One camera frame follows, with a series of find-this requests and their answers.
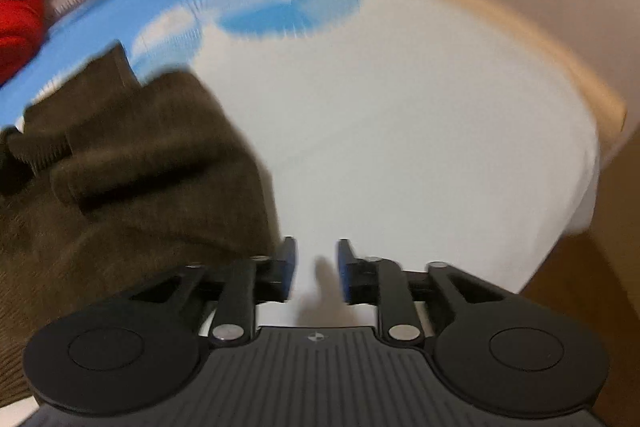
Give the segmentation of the brown corduroy pants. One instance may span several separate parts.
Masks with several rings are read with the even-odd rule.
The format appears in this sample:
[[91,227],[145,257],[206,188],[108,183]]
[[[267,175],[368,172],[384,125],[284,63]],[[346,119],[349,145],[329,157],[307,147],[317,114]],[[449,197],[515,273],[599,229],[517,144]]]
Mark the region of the brown corduroy pants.
[[49,322],[189,263],[274,246],[254,154],[192,72],[112,46],[1,132],[1,401]]

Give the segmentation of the blue and white bedsheet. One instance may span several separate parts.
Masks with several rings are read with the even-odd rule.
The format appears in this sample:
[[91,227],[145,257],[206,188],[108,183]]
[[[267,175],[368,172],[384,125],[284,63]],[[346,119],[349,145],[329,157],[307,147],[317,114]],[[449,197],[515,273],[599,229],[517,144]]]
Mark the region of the blue and white bedsheet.
[[[564,69],[448,0],[87,0],[1,90],[1,124],[112,46],[141,82],[185,69],[254,154],[284,303],[215,347],[123,291],[38,329],[26,426],[594,426],[599,341],[521,289],[593,208],[600,143]],[[510,296],[422,348],[343,298],[336,246],[422,272],[442,261]]]

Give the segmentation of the red folded garment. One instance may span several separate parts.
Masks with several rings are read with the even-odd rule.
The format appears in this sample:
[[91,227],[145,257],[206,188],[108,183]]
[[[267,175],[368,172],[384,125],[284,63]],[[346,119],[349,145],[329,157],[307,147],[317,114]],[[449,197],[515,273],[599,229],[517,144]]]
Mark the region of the red folded garment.
[[0,82],[14,77],[40,50],[46,0],[1,0]]

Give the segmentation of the wooden bed frame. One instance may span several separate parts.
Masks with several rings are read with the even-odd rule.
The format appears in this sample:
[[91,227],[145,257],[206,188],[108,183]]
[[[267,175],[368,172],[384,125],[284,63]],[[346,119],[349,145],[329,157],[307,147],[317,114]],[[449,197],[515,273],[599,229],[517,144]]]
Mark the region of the wooden bed frame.
[[623,133],[627,106],[578,55],[522,14],[496,0],[448,0],[487,20],[526,46],[547,55],[567,73],[596,121],[602,152],[613,150]]

